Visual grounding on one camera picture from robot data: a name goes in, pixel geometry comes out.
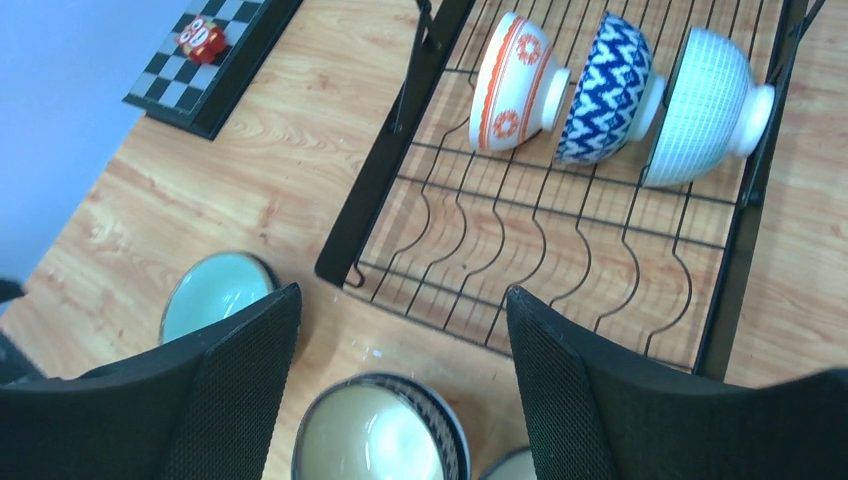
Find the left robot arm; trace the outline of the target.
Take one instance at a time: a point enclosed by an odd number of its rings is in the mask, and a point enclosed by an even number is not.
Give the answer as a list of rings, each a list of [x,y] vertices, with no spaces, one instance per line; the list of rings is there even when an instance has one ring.
[[[13,301],[26,295],[21,283],[12,279],[1,279],[1,303]],[[42,372],[4,334],[1,333],[1,384],[12,385],[43,379]]]

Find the teal dashed pattern bowl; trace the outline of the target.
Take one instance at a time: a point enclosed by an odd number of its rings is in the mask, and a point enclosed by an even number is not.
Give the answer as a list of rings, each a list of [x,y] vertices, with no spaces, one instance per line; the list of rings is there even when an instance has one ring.
[[[671,98],[641,183],[690,183],[727,156],[751,155],[776,98],[774,86],[755,82],[747,56],[734,42],[693,27],[675,65]]]

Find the orange floral pattern bowl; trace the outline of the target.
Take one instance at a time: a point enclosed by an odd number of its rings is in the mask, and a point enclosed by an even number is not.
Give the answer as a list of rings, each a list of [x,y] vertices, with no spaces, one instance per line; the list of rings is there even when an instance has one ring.
[[[571,70],[528,18],[505,13],[489,38],[469,116],[475,151],[505,151],[557,126]]]

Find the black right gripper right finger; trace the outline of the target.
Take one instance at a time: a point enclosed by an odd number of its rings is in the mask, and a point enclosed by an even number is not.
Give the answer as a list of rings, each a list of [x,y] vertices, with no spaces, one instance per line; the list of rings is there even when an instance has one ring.
[[[847,372],[763,388],[687,374],[521,287],[507,325],[541,479],[843,479]]]

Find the beige interior bowl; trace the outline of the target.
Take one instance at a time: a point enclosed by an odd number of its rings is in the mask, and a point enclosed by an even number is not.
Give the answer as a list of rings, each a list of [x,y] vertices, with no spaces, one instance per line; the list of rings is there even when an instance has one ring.
[[[294,443],[294,479],[461,479],[453,424],[430,387],[389,372],[324,390]]]

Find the orange geometric pattern bowl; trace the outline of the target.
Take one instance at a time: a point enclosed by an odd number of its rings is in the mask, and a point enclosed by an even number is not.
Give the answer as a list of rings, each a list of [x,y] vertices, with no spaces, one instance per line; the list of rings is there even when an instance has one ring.
[[[606,11],[581,73],[553,161],[596,164],[642,140],[667,80],[641,30]]]

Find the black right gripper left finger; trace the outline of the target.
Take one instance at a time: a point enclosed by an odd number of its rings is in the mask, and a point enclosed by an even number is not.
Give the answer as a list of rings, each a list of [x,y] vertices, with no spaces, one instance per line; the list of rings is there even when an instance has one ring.
[[[5,479],[258,479],[301,325],[297,284],[74,379],[1,390]]]

